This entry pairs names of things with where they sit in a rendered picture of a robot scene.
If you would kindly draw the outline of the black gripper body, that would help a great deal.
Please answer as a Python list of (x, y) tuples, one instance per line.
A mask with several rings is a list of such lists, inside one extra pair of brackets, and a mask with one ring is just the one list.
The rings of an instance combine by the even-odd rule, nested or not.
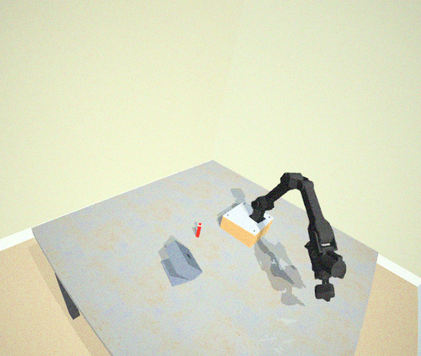
[[(311, 263), (312, 264), (312, 263)], [(322, 284), (315, 286), (315, 296), (317, 300), (324, 298), (332, 298), (335, 296), (333, 284), (329, 283), (329, 278), (327, 278), (326, 271), (320, 266), (314, 266), (312, 264), (312, 270), (314, 271), (315, 280), (322, 280)], [(326, 283), (325, 283), (326, 281)]]

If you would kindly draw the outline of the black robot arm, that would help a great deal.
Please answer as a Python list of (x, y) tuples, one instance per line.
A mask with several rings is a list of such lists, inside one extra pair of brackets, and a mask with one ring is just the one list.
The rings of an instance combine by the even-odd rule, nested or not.
[[(304, 246), (308, 249), (310, 262), (314, 266), (320, 266), (326, 271), (327, 278), (342, 279), (346, 273), (346, 264), (343, 257), (337, 251), (337, 243), (330, 223), (322, 214), (317, 199), (314, 183), (301, 173), (285, 172), (280, 178), (280, 183), (266, 196), (258, 197), (251, 202), (253, 209), (249, 217), (260, 223), (266, 218), (265, 211), (274, 208), (274, 202), (291, 190), (300, 190), (302, 200), (309, 218), (308, 234), (310, 241)], [(329, 243), (330, 245), (324, 245)]]

